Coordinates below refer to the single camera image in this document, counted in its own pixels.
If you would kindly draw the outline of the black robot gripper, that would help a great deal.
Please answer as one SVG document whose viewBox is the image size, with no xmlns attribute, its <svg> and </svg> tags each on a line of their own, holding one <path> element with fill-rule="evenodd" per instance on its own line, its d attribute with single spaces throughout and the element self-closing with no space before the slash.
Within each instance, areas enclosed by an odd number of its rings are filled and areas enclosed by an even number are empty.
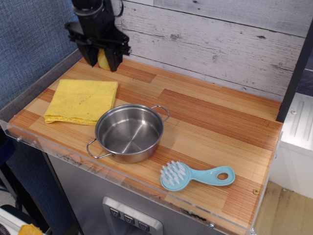
<svg viewBox="0 0 313 235">
<path fill-rule="evenodd" d="M 94 67 L 99 48 L 103 48 L 110 70 L 117 71 L 123 55 L 131 52 L 129 37 L 115 26 L 115 19 L 123 14 L 124 5 L 120 5 L 116 15 L 110 0 L 73 0 L 72 10 L 78 21 L 66 23 L 65 28 L 84 59 Z"/>
</svg>

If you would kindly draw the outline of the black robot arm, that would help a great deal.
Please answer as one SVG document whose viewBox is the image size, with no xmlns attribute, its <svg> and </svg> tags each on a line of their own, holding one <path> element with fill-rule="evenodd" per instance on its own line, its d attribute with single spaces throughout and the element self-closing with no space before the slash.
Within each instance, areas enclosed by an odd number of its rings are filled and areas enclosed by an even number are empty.
<svg viewBox="0 0 313 235">
<path fill-rule="evenodd" d="M 99 54 L 103 51 L 108 70 L 117 71 L 123 55 L 130 55 L 131 51 L 129 37 L 115 26 L 124 6 L 115 15 L 110 0 L 73 0 L 72 9 L 78 21 L 65 24 L 69 39 L 77 44 L 88 64 L 100 64 Z"/>
</svg>

